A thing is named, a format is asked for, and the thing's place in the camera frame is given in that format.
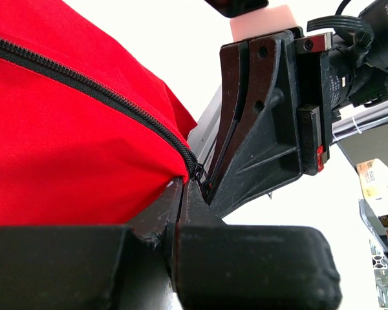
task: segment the zipper teeth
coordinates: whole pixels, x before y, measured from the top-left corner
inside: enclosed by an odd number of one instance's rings
[[[147,113],[142,108],[135,105],[133,102],[129,101],[121,94],[117,93],[113,89],[106,87],[105,85],[97,82],[95,79],[91,77],[84,76],[82,73],[75,71],[71,68],[67,68],[60,63],[51,60],[45,56],[39,55],[31,50],[23,48],[21,46],[15,45],[7,40],[0,38],[0,48],[7,50],[8,52],[17,54],[23,58],[29,59],[35,63],[38,63],[44,67],[47,67],[51,70],[55,70],[59,73],[62,73],[70,78],[73,78],[80,83],[87,85],[88,87],[93,88],[109,99],[119,103],[121,106],[130,110],[132,113],[140,116],[144,121],[149,123],[155,130],[159,131],[164,137],[166,137],[170,144],[172,144],[176,150],[183,157],[186,166],[188,168],[188,172],[190,176],[193,176],[195,173],[195,169],[197,166],[197,159],[194,153],[191,152],[170,130],[168,130],[163,124],[161,124],[156,118]]]

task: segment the screw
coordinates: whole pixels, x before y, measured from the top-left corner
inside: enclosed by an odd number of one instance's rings
[[[303,123],[305,123],[305,124],[309,124],[310,123],[310,116],[309,115],[305,114],[303,116]]]
[[[254,104],[253,109],[254,109],[255,113],[260,113],[261,111],[263,111],[263,109],[264,109],[263,101],[257,100],[256,103]]]
[[[267,48],[265,46],[262,46],[261,48],[259,48],[259,57],[261,59],[265,58],[268,54],[268,51],[267,51]]]
[[[306,40],[305,44],[303,44],[303,47],[305,48],[305,50],[312,50],[313,46],[314,44],[312,40]]]

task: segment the red fabric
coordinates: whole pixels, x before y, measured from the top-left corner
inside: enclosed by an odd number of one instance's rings
[[[130,99],[182,141],[195,122],[172,91],[59,0],[0,0],[0,37]],[[187,170],[154,132],[0,59],[0,225],[124,223]]]

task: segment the pink foam block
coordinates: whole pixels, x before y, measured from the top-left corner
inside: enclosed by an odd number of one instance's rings
[[[288,5],[262,8],[230,20],[233,40],[261,36],[297,26]]]

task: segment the black cable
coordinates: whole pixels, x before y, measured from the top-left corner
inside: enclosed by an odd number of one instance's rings
[[[336,10],[335,15],[342,15],[343,10],[347,7],[348,3],[350,3],[350,0],[343,0]]]
[[[339,5],[338,9],[336,10],[335,15],[342,15],[343,10],[347,7],[349,3],[350,3],[350,0],[343,0]],[[334,30],[335,30],[335,33],[339,35],[346,43],[348,44],[354,43],[353,36],[346,30],[340,29],[340,28],[335,28]]]
[[[336,10],[336,15],[325,16],[308,22],[307,31],[333,28],[348,45],[354,45],[356,52],[365,55],[374,41],[371,26],[359,17],[344,16],[343,10],[351,0],[343,0]]]
[[[374,39],[374,32],[372,31],[371,26],[362,19],[354,16],[325,16],[313,19],[309,21],[307,25],[307,31],[324,28],[338,28],[355,33],[358,38],[358,41],[355,43],[360,44],[363,48],[369,48]]]

